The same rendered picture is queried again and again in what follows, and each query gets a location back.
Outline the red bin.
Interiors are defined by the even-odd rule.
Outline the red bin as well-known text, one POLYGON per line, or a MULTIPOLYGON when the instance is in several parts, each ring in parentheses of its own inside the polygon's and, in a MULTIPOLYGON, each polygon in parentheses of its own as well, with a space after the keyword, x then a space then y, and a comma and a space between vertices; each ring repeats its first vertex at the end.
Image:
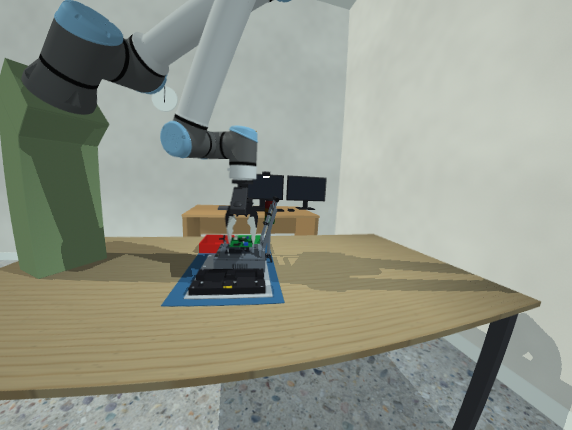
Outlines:
POLYGON ((224 243, 223 240, 219 240, 219 238, 223 238, 223 235, 206 235, 200 243, 210 244, 199 243, 199 253, 216 253, 220 244, 224 243))

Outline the green bin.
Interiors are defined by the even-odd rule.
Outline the green bin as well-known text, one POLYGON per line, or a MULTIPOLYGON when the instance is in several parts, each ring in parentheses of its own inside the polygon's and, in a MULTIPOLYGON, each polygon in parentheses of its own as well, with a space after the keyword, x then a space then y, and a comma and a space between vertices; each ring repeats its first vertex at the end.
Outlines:
MULTIPOLYGON (((249 236, 249 237, 251 237, 251 235, 235 235, 235 236, 238 236, 238 237, 246 237, 246 236, 249 236)), ((256 235, 254 244, 260 244, 260 236, 261 236, 261 235, 256 235)))

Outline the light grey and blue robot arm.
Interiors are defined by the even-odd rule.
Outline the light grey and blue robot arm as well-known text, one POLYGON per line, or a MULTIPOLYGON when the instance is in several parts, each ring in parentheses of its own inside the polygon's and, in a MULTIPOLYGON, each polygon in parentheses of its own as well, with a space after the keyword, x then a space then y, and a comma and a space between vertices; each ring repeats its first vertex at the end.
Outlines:
POLYGON ((207 129, 249 16, 271 1, 188 0, 146 34, 124 39, 97 11, 65 0, 39 58, 21 80, 42 101, 87 115, 97 107, 102 79, 155 94, 166 84, 169 65, 198 46, 173 121, 161 129, 161 144, 174 157, 229 159, 229 178, 256 180, 257 132, 244 126, 207 129))

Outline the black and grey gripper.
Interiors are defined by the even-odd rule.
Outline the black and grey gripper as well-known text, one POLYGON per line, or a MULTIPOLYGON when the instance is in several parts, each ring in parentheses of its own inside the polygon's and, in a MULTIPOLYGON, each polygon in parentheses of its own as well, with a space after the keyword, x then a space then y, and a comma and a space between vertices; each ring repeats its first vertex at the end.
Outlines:
MULTIPOLYGON (((232 184, 238 184, 238 187, 247 187, 248 188, 248 184, 253 184, 253 181, 250 181, 250 180, 232 180, 232 184)), ((254 204, 253 198, 247 197, 247 206, 246 206, 245 217, 247 217, 247 215, 250 214, 247 222, 251 228, 250 233, 252 235, 252 237, 251 237, 252 245, 254 245, 254 242, 255 242, 257 223, 258 223, 258 214, 257 214, 257 211, 255 209, 255 206, 254 207, 252 206, 253 204, 254 204)), ((236 217, 239 216, 239 214, 235 214, 235 215, 236 215, 236 217)), ((235 215, 229 213, 229 206, 228 206, 228 210, 225 214, 225 222, 226 222, 227 237, 228 237, 229 245, 232 241, 233 226, 236 223, 235 215)))

